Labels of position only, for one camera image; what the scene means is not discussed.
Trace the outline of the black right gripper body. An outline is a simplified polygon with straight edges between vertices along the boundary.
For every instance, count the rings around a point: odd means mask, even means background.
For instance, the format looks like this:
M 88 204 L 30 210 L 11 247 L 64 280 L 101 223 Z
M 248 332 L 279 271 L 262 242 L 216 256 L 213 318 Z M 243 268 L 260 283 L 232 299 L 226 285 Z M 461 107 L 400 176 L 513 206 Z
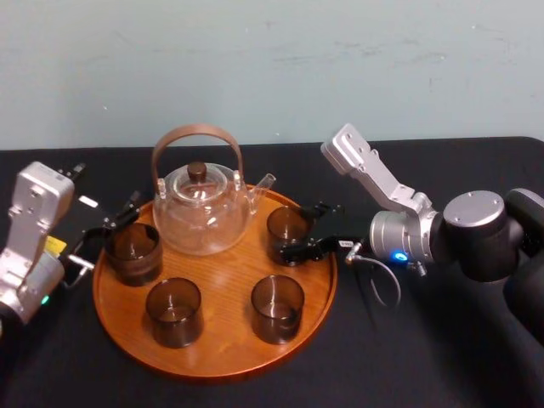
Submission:
M 355 243 L 361 244 L 358 255 L 372 255 L 370 243 L 371 219 L 343 212 L 332 215 L 331 249 L 333 252 L 347 254 Z

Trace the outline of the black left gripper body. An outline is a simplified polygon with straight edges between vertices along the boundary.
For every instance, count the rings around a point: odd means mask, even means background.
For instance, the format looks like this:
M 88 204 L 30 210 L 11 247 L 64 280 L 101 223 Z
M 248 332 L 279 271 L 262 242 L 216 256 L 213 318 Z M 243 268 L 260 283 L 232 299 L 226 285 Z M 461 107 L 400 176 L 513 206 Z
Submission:
M 96 261 L 107 216 L 98 198 L 76 183 L 71 206 L 49 233 L 45 246 L 60 261 L 66 275 L 77 275 L 82 268 L 69 259 L 70 255 L 92 264 Z

